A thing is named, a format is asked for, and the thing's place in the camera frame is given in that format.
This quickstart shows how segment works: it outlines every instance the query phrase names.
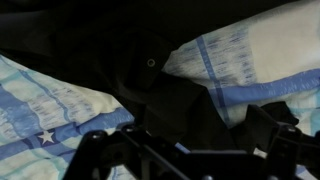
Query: bedding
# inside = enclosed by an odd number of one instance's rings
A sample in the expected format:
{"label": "bedding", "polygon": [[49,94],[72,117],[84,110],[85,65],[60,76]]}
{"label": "bedding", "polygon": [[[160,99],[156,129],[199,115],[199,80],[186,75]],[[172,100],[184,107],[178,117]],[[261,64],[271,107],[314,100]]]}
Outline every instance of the bedding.
{"label": "bedding", "polygon": [[[209,89],[229,126],[248,104],[285,101],[320,130],[320,1],[300,1],[205,34],[163,71]],[[84,133],[133,117],[112,96],[55,80],[0,56],[0,179],[61,179]],[[303,167],[297,174],[312,178]],[[123,167],[109,179],[131,179]]]}

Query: white star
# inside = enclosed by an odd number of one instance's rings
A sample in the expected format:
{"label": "white star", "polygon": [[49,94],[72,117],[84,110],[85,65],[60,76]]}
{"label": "white star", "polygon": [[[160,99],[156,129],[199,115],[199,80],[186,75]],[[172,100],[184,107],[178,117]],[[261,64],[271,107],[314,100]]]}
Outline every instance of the white star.
{"label": "white star", "polygon": [[52,140],[52,135],[53,135],[53,132],[49,133],[48,131],[43,131],[43,135],[38,137],[43,140],[42,144],[46,143],[47,141],[54,143]]}

